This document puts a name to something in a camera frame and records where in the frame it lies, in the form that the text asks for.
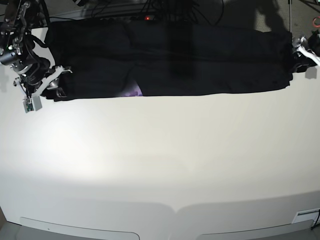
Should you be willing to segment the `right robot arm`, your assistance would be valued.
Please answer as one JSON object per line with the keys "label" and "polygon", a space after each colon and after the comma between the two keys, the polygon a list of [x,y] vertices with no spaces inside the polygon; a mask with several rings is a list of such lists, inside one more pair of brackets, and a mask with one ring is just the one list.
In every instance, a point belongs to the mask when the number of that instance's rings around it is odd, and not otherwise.
{"label": "right robot arm", "polygon": [[37,55],[36,46],[52,50],[54,30],[43,0],[8,0],[0,24],[0,63],[9,66],[27,100],[33,96],[66,98],[57,65]]}

